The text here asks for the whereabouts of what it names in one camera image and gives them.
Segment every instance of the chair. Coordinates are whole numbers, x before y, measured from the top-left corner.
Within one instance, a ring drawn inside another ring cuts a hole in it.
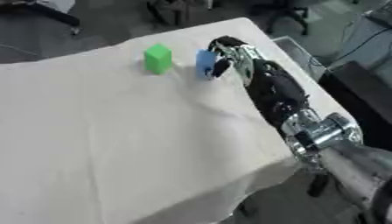
[[[259,3],[252,7],[251,14],[258,15],[263,10],[276,11],[267,22],[267,31],[272,33],[274,31],[274,24],[279,18],[288,17],[297,21],[303,26],[303,35],[308,34],[308,24],[305,19],[308,17],[308,8],[305,7],[294,7],[295,1],[292,0],[274,0],[272,3]]]
[[[45,17],[54,19],[63,24],[71,26],[71,33],[76,35],[80,32],[81,21],[77,17],[73,17],[61,11],[52,9],[39,3],[36,0],[5,0],[0,1],[0,13],[13,13],[15,11],[34,11]]]
[[[189,20],[189,7],[190,0],[154,0],[147,2],[147,10],[162,25],[171,24],[162,12],[172,12],[174,24],[181,25],[182,20]]]

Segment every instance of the floor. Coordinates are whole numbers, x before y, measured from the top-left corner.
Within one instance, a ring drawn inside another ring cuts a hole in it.
[[[362,12],[375,7],[382,0],[300,0],[310,6],[309,36],[302,36],[297,24],[282,19],[276,24],[272,37],[288,35],[313,55],[332,57],[339,49],[344,28]],[[82,32],[72,37],[69,28],[31,13],[0,17],[0,63],[42,60],[79,53],[103,46],[111,46],[127,39],[178,29],[154,22],[145,11],[145,0],[77,0],[70,11],[80,18]],[[222,6],[206,10],[194,5],[191,19],[179,28],[201,25],[230,18],[249,17],[261,29],[268,13],[257,17],[248,15],[251,1],[225,0]],[[299,171],[282,185],[260,191],[246,201],[249,213],[235,212],[225,223],[276,224],[346,224],[352,223],[356,208],[343,200],[329,185],[318,199],[306,195],[312,176]]]
[[[309,53],[330,56],[339,48],[344,27],[363,11],[377,5],[381,0],[299,0],[310,6],[309,36],[300,34],[300,27],[290,19],[282,19],[276,25],[273,37],[289,35]],[[82,32],[72,37],[66,25],[32,13],[21,12],[0,17],[0,63],[42,60],[71,53],[84,52],[103,46],[111,46],[127,39],[166,32],[178,28],[212,23],[230,18],[249,17],[261,29],[270,15],[258,17],[248,14],[251,0],[221,0],[222,6],[206,10],[202,3],[194,5],[190,21],[180,27],[155,23],[145,9],[145,0],[77,0],[70,13],[82,22]],[[4,46],[13,46],[25,52],[17,52]]]

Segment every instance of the cable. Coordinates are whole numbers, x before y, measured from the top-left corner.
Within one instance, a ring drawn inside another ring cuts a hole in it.
[[[2,45],[2,44],[0,44],[0,47],[8,48],[8,49],[11,49],[11,50],[20,52],[20,53],[29,54],[29,55],[32,55],[32,56],[34,56],[34,57],[40,58],[40,59],[42,58],[40,55],[36,54],[35,52],[29,52],[29,51],[26,51],[26,50],[17,48],[17,47],[12,46],[12,45]]]
[[[360,45],[356,46],[356,47],[355,47],[353,50],[351,50],[350,52],[347,52],[347,53],[343,54],[342,56],[338,57],[337,59],[333,60],[333,61],[331,62],[331,64],[333,64],[333,63],[335,63],[335,62],[337,62],[337,61],[339,61],[339,60],[344,59],[345,57],[351,55],[352,53],[355,53],[355,52],[358,51],[361,47],[363,47],[365,44],[367,44],[370,40],[374,39],[375,37],[379,36],[380,34],[386,32],[386,31],[389,31],[389,30],[391,30],[391,29],[390,29],[390,28],[385,28],[385,29],[383,29],[383,30],[381,30],[381,31],[376,32],[375,34],[373,34],[372,36],[370,36],[369,38],[367,38],[365,41],[363,41]],[[320,63],[318,63],[318,64],[314,64],[314,63],[313,63],[313,60],[316,59],[317,57],[320,57],[320,56],[311,56],[311,58],[309,59],[309,63],[312,64],[312,65],[315,66],[315,67],[322,67],[323,65],[321,65]]]
[[[361,47],[363,47],[365,44],[367,44],[370,40],[372,40],[373,38],[377,37],[378,35],[380,35],[380,34],[386,32],[386,31],[389,31],[389,30],[390,30],[390,28],[385,28],[385,29],[383,29],[383,30],[381,30],[381,31],[378,31],[377,33],[373,34],[373,35],[370,36],[368,39],[366,39],[365,41],[363,41],[362,44],[360,44],[360,45],[358,45],[357,47],[355,47],[352,51],[350,51],[350,52],[348,52],[348,53],[346,53],[346,54],[343,54],[342,56],[338,57],[334,62],[336,62],[336,61],[338,61],[338,60],[342,60],[342,59],[344,59],[345,57],[347,57],[348,55],[350,55],[350,54],[352,54],[352,53],[358,51]]]

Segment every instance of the metal robot forearm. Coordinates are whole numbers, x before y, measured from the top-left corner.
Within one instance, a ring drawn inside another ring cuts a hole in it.
[[[371,221],[392,223],[392,153],[363,146],[360,127],[339,114],[321,119],[295,79],[253,46],[222,37],[208,50],[221,56],[217,64],[233,64],[257,109],[305,168],[331,173]],[[218,77],[225,69],[219,71]]]

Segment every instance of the white tablecloth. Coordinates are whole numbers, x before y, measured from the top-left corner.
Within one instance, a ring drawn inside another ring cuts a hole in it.
[[[196,52],[222,35],[279,62],[322,116],[348,116],[245,18],[2,65],[0,223],[208,223],[286,180],[294,159],[238,75],[196,78]],[[163,75],[143,69],[157,42],[173,54]]]

